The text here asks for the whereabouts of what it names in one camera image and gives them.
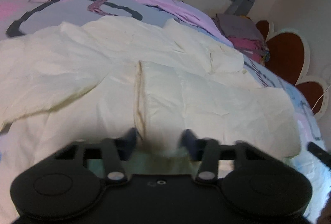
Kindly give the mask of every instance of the bed sheet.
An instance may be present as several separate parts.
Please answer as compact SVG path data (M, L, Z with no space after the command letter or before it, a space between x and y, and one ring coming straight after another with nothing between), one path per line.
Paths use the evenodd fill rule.
M132 0L0 0L0 40L31 34L42 28L59 25L63 21L82 26L104 15L134 17L160 27L172 17L160 9ZM287 162L305 174L312 183L313 198L305 216L315 222L331 186L328 169L305 149L309 141L325 147L317 122L304 96L295 87L246 56L244 65L264 87L283 88L291 98L296 111L302 150L298 156Z

